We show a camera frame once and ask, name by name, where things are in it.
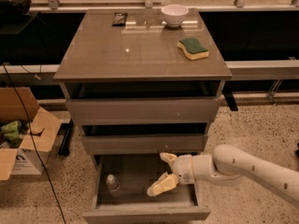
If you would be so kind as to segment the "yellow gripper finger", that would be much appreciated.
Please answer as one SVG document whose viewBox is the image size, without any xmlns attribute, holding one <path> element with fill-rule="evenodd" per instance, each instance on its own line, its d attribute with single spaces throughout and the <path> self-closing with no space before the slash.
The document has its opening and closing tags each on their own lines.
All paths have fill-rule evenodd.
<svg viewBox="0 0 299 224">
<path fill-rule="evenodd" d="M 177 155 L 172 154 L 172 153 L 161 153 L 160 158 L 162 161 L 166 162 L 169 166 L 173 164 L 173 162 L 178 158 Z"/>
<path fill-rule="evenodd" d="M 156 182 L 154 182 L 147 190 L 150 197 L 160 195 L 178 185 L 178 177 L 168 172 L 163 173 Z"/>
</svg>

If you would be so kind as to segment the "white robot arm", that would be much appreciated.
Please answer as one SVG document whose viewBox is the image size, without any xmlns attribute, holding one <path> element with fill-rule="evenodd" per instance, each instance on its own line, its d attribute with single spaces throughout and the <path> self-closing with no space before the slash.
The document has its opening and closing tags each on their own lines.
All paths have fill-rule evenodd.
<svg viewBox="0 0 299 224">
<path fill-rule="evenodd" d="M 161 153 L 160 158 L 172 171 L 163 173 L 147 190 L 157 196 L 178 184 L 190 185 L 204 180 L 214 185 L 237 185 L 243 176 L 299 207 L 299 173 L 261 160 L 233 146 L 217 145 L 212 154 L 181 155 Z"/>
</svg>

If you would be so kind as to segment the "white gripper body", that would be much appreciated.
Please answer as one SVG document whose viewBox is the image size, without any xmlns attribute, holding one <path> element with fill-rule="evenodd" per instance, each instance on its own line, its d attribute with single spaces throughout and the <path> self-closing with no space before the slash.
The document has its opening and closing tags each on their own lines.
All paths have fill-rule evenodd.
<svg viewBox="0 0 299 224">
<path fill-rule="evenodd" d="M 171 170 L 178 177 L 181 185 L 190 185 L 194 183 L 194 174 L 192 169 L 192 155 L 181 155 L 175 158 L 171 164 Z"/>
</svg>

